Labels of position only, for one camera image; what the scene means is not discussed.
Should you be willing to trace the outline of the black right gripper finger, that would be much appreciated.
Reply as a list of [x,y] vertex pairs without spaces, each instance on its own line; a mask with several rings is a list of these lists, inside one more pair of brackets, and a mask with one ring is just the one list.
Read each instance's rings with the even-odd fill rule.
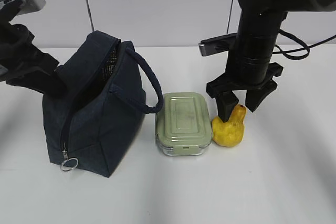
[[276,90],[277,87],[263,87],[259,90],[247,90],[245,106],[251,111],[254,112],[263,102],[263,100]]
[[232,91],[222,92],[216,98],[217,112],[223,122],[227,122],[234,107],[238,104],[238,97]]

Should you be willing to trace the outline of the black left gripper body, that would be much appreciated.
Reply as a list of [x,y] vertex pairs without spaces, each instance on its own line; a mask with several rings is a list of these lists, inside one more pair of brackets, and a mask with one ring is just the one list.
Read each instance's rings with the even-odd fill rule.
[[33,45],[35,36],[22,24],[1,23],[1,81],[35,71],[51,76],[59,62]]

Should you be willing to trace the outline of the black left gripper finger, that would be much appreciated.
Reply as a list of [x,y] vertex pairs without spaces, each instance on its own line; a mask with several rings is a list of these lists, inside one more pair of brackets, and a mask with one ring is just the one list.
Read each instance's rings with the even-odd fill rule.
[[67,92],[67,86],[56,72],[48,75],[41,71],[34,71],[24,76],[6,80],[6,84],[28,88],[51,97],[61,97]]

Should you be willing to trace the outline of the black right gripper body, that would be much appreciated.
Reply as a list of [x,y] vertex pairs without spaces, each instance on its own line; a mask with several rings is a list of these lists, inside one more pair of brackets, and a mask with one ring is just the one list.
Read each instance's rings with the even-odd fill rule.
[[206,84],[206,93],[215,98],[223,92],[236,91],[236,90],[259,90],[263,88],[273,77],[279,77],[282,75],[283,66],[273,62],[268,65],[268,69],[265,78],[258,84],[251,84],[247,81],[243,81],[235,78],[232,74],[224,72],[211,82]]

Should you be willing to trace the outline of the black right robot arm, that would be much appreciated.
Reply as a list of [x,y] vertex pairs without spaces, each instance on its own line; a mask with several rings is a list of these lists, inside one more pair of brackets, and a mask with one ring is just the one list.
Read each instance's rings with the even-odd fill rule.
[[271,62],[278,35],[294,39],[281,29],[289,12],[333,12],[335,0],[238,0],[241,15],[236,33],[202,40],[202,56],[227,52],[225,71],[206,86],[216,100],[217,114],[227,122],[238,104],[236,90],[246,91],[245,106],[255,111],[276,90],[275,77],[283,68]]

